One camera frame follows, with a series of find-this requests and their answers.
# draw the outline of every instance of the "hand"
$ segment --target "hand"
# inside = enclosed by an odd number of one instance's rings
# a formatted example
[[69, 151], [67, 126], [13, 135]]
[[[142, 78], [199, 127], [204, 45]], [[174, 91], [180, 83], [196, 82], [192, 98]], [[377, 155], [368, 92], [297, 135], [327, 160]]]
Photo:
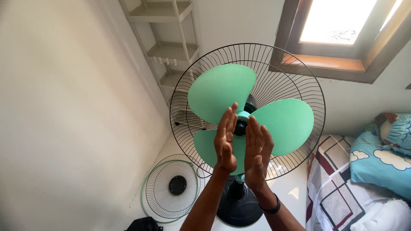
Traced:
[[257, 122], [254, 116], [247, 120], [245, 129], [245, 183], [251, 190], [258, 190], [266, 184], [267, 167], [274, 142], [267, 128]]
[[217, 163], [214, 170], [232, 173], [237, 169], [237, 159], [233, 155], [233, 133], [238, 119], [237, 108], [238, 104], [233, 103], [221, 117], [218, 124], [217, 134], [214, 138], [214, 147], [217, 153]]

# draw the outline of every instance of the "fan guard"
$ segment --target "fan guard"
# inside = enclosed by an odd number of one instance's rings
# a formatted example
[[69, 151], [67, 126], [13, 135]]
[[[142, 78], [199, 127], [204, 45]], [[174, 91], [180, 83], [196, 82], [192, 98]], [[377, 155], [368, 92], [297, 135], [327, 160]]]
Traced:
[[284, 156], [271, 156], [266, 180], [287, 174], [311, 154], [317, 145], [324, 127], [326, 106], [323, 91], [311, 70], [294, 55], [274, 46], [242, 43], [215, 49], [193, 63], [181, 76], [170, 102], [170, 123], [174, 137], [183, 152], [193, 163], [211, 174], [212, 167], [198, 155], [193, 137], [199, 130], [217, 129], [196, 116], [188, 105], [188, 90], [206, 70], [227, 63], [241, 64], [256, 73], [256, 84], [251, 91], [246, 107], [259, 109], [281, 99], [300, 99], [314, 113], [314, 126], [304, 144]]
[[171, 155], [151, 171], [145, 186], [148, 205], [157, 215], [186, 215], [205, 186], [204, 172], [184, 154]]

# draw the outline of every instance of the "wristband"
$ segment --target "wristband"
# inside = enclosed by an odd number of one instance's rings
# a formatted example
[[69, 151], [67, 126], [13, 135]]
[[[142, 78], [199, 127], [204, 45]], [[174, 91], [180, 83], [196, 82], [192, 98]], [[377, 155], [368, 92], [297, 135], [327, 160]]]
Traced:
[[277, 198], [277, 206], [276, 206], [274, 209], [265, 210], [265, 209], [263, 209], [263, 208], [261, 207], [260, 203], [258, 203], [258, 205], [260, 206], [260, 208], [261, 208], [262, 211], [268, 212], [268, 213], [270, 213], [270, 214], [275, 214], [275, 213], [278, 212], [278, 210], [280, 210], [280, 207], [281, 207], [280, 201], [278, 200], [277, 195], [276, 195], [275, 193], [273, 193], [273, 194], [274, 194], [275, 197]]

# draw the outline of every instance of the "pillowcase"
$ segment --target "pillowcase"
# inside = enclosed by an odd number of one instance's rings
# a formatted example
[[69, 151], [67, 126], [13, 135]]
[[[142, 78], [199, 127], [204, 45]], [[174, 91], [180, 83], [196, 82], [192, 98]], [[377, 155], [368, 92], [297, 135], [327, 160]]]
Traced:
[[382, 149], [394, 150], [411, 156], [411, 114], [383, 113], [386, 119], [381, 126], [377, 126], [377, 134], [384, 145]]
[[350, 153], [351, 181], [385, 187], [411, 201], [411, 159], [382, 148], [376, 125], [354, 141]]

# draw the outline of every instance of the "mattress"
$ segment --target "mattress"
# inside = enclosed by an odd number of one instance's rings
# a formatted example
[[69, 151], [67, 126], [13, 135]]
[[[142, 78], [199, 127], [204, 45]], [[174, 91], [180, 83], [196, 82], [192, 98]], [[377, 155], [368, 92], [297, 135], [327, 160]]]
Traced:
[[347, 136], [321, 136], [309, 157], [308, 231], [348, 231], [376, 202], [397, 197], [386, 188], [351, 182], [349, 153], [354, 140]]

